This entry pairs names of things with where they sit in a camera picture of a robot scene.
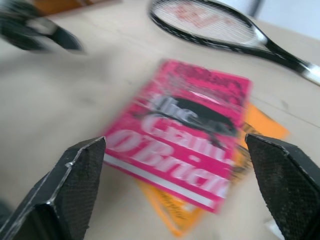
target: orange object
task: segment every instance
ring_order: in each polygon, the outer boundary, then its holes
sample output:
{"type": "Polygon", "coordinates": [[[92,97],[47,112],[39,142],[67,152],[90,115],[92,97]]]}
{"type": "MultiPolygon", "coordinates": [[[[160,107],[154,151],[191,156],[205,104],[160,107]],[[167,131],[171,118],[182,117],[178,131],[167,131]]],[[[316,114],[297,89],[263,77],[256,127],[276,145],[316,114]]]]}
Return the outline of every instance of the orange object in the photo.
{"type": "MultiPolygon", "coordinates": [[[[249,104],[245,123],[242,126],[242,131],[239,133],[237,151],[233,157],[235,161],[231,176],[233,184],[243,179],[253,167],[248,147],[245,143],[245,136],[248,133],[283,139],[289,132],[254,105],[249,104]]],[[[139,180],[137,180],[137,182],[157,214],[176,237],[181,237],[190,231],[205,212],[203,209],[159,190],[148,183],[139,180]]]]}
{"type": "Polygon", "coordinates": [[[34,0],[33,4],[45,15],[52,15],[102,1],[103,0],[34,0]]]}

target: book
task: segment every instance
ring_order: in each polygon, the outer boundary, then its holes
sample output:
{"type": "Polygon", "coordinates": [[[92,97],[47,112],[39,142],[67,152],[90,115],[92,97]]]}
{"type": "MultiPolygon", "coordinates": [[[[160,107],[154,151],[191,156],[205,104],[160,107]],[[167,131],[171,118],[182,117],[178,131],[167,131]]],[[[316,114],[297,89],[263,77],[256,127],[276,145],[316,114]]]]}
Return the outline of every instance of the book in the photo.
{"type": "Polygon", "coordinates": [[[105,163],[217,213],[250,88],[247,78],[164,61],[105,132],[105,163]]]}
{"type": "MultiPolygon", "coordinates": [[[[248,147],[244,141],[246,134],[249,133],[276,139],[284,139],[289,134],[285,127],[272,120],[250,103],[245,115],[245,122],[239,131],[237,150],[233,156],[235,166],[232,169],[232,186],[243,180],[253,168],[248,147]]],[[[156,213],[176,237],[182,237],[187,234],[205,213],[200,207],[196,207],[151,184],[140,180],[137,180],[137,184],[156,213]]]]}

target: wooden table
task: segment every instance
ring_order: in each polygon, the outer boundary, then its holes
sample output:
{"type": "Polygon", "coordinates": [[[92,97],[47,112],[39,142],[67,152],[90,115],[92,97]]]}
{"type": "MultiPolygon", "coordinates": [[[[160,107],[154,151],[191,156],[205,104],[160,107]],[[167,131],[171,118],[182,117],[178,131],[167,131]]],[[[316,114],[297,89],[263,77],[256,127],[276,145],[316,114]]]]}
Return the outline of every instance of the wooden table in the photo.
{"type": "MultiPolygon", "coordinates": [[[[54,20],[78,36],[86,54],[52,45],[32,54],[0,42],[0,197],[17,206],[70,145],[99,135],[152,76],[173,58],[247,77],[251,101],[291,132],[288,141],[320,164],[320,87],[263,59],[200,47],[158,29],[147,0],[111,1],[54,20]]],[[[320,42],[262,22],[289,52],[320,64],[320,42]]],[[[206,214],[186,239],[275,240],[252,172],[220,215],[206,214]]],[[[86,240],[174,239],[133,179],[104,166],[86,240]]]]}

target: tennis racket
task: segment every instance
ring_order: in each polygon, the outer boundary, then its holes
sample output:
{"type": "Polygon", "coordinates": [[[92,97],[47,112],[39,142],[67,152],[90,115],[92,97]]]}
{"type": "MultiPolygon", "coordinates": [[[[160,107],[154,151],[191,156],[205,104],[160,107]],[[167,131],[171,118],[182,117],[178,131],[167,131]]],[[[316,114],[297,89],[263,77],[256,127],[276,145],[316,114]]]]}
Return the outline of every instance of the tennis racket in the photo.
{"type": "Polygon", "coordinates": [[[178,38],[214,49],[260,57],[320,85],[319,66],[285,51],[248,17],[220,2],[153,0],[149,15],[160,28],[178,38]]]}

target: racket handle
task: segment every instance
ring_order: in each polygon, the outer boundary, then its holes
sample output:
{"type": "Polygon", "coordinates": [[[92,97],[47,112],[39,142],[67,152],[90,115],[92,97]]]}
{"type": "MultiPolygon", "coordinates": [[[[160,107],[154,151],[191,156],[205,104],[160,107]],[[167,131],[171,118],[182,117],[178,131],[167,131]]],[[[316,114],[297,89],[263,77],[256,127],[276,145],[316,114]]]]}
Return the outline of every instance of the racket handle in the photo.
{"type": "Polygon", "coordinates": [[[301,75],[320,86],[320,66],[309,63],[305,66],[305,70],[301,73],[301,75]]]}

